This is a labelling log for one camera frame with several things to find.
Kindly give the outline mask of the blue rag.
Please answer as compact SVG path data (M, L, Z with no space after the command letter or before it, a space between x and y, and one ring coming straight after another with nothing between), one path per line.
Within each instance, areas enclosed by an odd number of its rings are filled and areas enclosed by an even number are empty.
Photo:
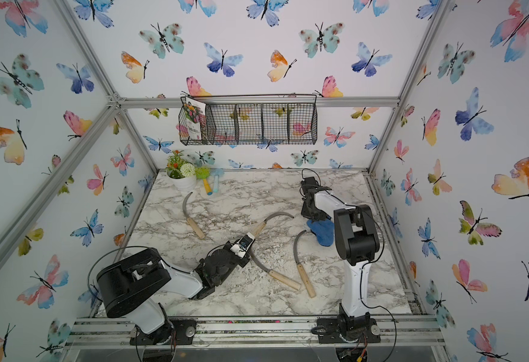
M323 247L331 247L334 244L335 226L331 220L314 221L308 220L307 226L316 236L317 242Z

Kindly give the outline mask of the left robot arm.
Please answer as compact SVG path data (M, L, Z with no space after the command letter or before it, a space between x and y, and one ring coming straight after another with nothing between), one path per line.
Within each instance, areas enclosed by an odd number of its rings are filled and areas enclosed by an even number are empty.
M182 271L150 247L103 268L96 283L107 317L125 318L150 335L171 327L164 307L153 295L167 292L202 300L249 261L249 244L228 242L201 259L194 270Z

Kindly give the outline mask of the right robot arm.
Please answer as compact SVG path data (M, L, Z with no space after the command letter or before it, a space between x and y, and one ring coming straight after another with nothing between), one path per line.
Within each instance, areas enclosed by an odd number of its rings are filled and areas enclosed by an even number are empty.
M302 216L308 229L324 247L334 246L345 264L341 313L360 318L369 312L367 294L371 264L380 251L379 235L371 208L344 202L313 177L300 182Z

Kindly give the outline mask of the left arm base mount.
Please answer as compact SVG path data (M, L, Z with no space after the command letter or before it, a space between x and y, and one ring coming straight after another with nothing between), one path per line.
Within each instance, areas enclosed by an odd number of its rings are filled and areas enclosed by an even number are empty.
M137 331L136 335L130 338L130 345L192 345L196 330L195 319L171 319L152 333Z

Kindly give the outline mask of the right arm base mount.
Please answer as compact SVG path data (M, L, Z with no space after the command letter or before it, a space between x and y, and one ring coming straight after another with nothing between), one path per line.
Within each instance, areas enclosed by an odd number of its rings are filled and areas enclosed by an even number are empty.
M369 312L359 317L340 314L335 318L318 318L311 333L318 337L320 344L360 342L365 345L381 342L381 330Z

